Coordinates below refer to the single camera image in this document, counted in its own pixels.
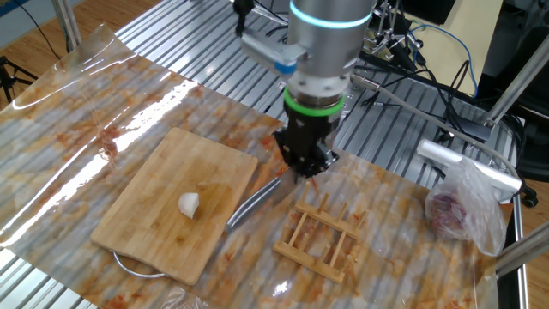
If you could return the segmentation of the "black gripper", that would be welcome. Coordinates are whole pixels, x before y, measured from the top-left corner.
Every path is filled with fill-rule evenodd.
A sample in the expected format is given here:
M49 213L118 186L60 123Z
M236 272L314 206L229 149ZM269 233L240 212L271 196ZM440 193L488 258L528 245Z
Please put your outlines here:
M296 174L311 178L328 170L340 156L332 149L341 121L341 112L328 116L308 116L294 110L287 111L288 124L285 129L273 133L282 159ZM310 153L304 158L295 149L307 149Z

